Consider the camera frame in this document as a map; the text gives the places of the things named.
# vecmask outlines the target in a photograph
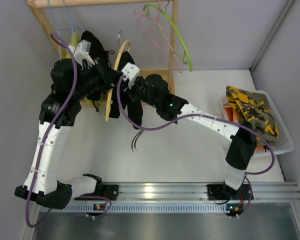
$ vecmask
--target gray floor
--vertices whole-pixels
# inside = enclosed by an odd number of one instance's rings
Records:
[[[241,219],[202,213],[51,213],[33,240],[299,240],[289,204],[252,204]]]

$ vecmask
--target yellow camouflage garment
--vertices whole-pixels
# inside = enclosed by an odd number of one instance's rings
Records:
[[[238,111],[241,124],[248,121],[252,124],[253,129],[267,141],[276,141],[279,137],[279,129],[271,114],[266,95],[227,86],[226,96],[231,107]],[[259,138],[257,140],[258,145],[264,145]]]

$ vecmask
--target white table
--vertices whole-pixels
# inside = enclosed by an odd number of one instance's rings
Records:
[[[176,94],[199,109],[222,117],[221,99],[226,86],[255,90],[248,70],[200,70],[175,72]],[[150,106],[143,108],[145,127],[165,123]],[[227,172],[226,151],[222,145],[201,132],[185,126],[170,125],[159,131],[144,132],[133,153],[131,141],[137,130],[120,116],[104,120],[104,109],[84,108],[78,114],[64,146],[59,179],[85,173],[105,182],[223,182]],[[253,157],[249,172],[269,166],[271,157]],[[283,182],[276,159],[273,168],[250,176],[252,182]]]

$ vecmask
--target green hanger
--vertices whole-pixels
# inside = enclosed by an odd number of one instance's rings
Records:
[[[145,11],[145,14],[147,17],[149,17],[149,7],[154,7],[155,9],[157,9],[168,21],[169,23],[171,24],[172,28],[174,29],[176,35],[178,36],[182,46],[183,46],[183,57],[181,58],[180,54],[178,52],[176,52],[174,49],[173,49],[173,52],[177,55],[177,57],[184,63],[184,64],[188,64],[189,65],[189,70],[190,72],[193,71],[193,66],[192,66],[192,61],[191,61],[191,57],[190,57],[190,54],[188,52],[188,49],[187,49],[187,46],[185,44],[185,41],[184,39],[182,38],[177,26],[175,25],[175,23],[172,21],[172,19],[170,18],[170,16],[164,11],[162,10],[158,5],[156,4],[153,4],[153,3],[147,3],[146,5],[144,5],[143,7],[143,11]],[[160,29],[153,23],[153,21],[151,19],[149,19],[149,21],[151,22],[151,24],[154,26],[154,28],[160,33],[160,35],[164,37],[163,33],[160,31]]]

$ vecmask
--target pink hanger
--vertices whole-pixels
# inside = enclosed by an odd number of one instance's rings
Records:
[[[160,51],[163,53],[163,55],[166,57],[166,59],[169,60],[170,63],[173,64],[173,67],[175,69],[178,70],[179,73],[182,73],[184,68],[182,67],[182,62],[180,61],[180,59],[178,57],[176,57],[175,55],[175,52],[167,38],[167,35],[164,31],[164,29],[162,28],[161,24],[160,24],[160,19],[159,19],[159,15],[160,15],[160,12],[158,11],[157,12],[157,15],[156,15],[156,19],[154,18],[151,18],[150,16],[147,16],[145,15],[144,13],[140,12],[140,11],[134,11],[134,16],[135,18],[137,19],[137,21],[140,23],[140,25],[143,27],[143,29],[146,31],[146,33],[149,35],[149,37],[151,38],[151,40],[154,42],[154,44],[160,49]],[[154,21],[158,24],[163,36],[164,36],[164,39],[165,41],[168,43],[169,47],[170,47],[170,50],[172,51],[172,55],[173,55],[173,58],[176,59],[176,61],[178,62],[178,65],[179,67],[177,67],[174,63],[174,61],[171,61],[169,56],[165,53],[165,51],[159,46],[158,42],[154,39],[154,37],[151,35],[151,33],[149,32],[149,30],[147,29],[147,27],[143,24],[143,22],[141,21],[140,17],[146,17],[147,19],[149,19],[150,21]]]

